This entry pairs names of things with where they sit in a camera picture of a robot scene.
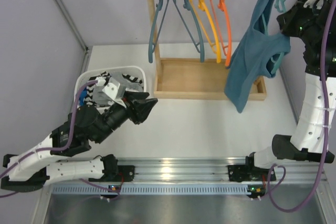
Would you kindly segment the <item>teal blue tank top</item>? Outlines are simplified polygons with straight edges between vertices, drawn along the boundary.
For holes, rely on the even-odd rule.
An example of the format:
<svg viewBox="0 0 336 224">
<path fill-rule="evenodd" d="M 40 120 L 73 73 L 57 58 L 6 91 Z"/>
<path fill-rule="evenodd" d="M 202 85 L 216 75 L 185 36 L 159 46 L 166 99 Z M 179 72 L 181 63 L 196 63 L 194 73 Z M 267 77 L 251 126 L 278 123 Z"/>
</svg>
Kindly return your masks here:
<svg viewBox="0 0 336 224">
<path fill-rule="evenodd" d="M 276 63 L 290 53 L 290 38 L 282 33 L 268 34 L 274 0 L 257 0 L 250 24 L 232 54 L 225 95 L 241 113 L 250 90 L 260 76 L 273 78 Z"/>
</svg>

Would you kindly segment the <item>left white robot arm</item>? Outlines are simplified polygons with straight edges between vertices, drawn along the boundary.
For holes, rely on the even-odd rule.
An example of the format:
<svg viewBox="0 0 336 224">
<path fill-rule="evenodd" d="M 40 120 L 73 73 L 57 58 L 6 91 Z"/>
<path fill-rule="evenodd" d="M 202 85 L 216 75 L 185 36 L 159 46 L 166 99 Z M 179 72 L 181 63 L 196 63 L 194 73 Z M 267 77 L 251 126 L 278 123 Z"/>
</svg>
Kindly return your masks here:
<svg viewBox="0 0 336 224">
<path fill-rule="evenodd" d="M 102 113 L 94 105 L 84 104 L 32 149 L 20 155 L 5 155 L 1 189 L 27 193 L 67 180 L 121 181 L 123 168 L 113 154 L 70 161 L 71 157 L 91 150 L 91 142 L 102 143 L 126 121 L 143 123 L 158 99 L 150 98 L 147 92 L 127 91 L 121 101 L 122 104 L 113 103 Z"/>
</svg>

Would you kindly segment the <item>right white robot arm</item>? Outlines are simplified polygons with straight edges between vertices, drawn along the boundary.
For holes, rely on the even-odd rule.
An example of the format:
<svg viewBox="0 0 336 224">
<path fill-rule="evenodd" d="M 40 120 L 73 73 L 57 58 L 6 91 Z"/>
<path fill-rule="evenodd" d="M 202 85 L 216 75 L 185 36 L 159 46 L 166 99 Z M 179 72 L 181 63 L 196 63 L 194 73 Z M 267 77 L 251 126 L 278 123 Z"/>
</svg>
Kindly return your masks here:
<svg viewBox="0 0 336 224">
<path fill-rule="evenodd" d="M 327 133 L 335 112 L 335 18 L 332 0 L 321 8 L 297 0 L 277 17 L 280 33 L 269 35 L 268 22 L 274 0 L 258 0 L 250 24 L 232 55 L 224 92 L 238 112 L 246 106 L 251 86 L 271 72 L 283 55 L 290 52 L 290 38 L 303 41 L 306 90 L 297 128 L 292 135 L 277 134 L 271 146 L 253 152 L 244 165 L 230 165 L 234 182 L 266 179 L 273 181 L 272 164 L 279 159 L 332 163 Z"/>
</svg>

